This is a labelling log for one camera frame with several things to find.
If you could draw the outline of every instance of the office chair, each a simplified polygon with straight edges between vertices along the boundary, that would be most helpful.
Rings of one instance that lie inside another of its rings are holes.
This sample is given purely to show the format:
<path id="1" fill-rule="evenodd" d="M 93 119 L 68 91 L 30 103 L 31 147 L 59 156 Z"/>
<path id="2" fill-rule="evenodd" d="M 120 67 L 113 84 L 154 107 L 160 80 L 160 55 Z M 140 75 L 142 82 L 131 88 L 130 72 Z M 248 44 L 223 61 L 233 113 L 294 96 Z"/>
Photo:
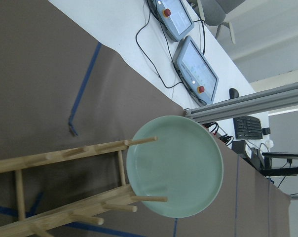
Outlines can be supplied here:
<path id="1" fill-rule="evenodd" d="M 235 43 L 234 31 L 231 22 L 224 22 L 226 14 L 234 10 L 245 0 L 187 0 L 196 14 L 209 26 L 218 26 L 216 36 L 219 37 L 221 26 L 230 30 L 232 43 Z"/>

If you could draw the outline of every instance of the black keyboard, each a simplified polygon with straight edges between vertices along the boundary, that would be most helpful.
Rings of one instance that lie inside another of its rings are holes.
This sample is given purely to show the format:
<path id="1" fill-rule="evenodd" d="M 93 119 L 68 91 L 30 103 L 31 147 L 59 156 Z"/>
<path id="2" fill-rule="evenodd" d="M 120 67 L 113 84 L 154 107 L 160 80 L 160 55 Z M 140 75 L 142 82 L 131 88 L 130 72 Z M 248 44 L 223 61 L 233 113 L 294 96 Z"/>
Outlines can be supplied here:
<path id="1" fill-rule="evenodd" d="M 233 118 L 236 139 L 262 139 L 262 127 L 258 118 L 243 116 Z"/>

